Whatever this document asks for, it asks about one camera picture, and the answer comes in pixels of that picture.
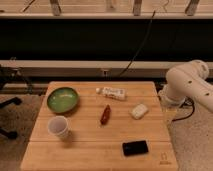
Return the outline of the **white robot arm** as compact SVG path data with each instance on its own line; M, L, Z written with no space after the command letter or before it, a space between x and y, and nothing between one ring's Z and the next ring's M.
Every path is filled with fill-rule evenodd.
M202 60L170 68L167 84L159 92L162 104L167 108L179 107L189 97L213 113L213 85L206 81L208 76L208 65Z

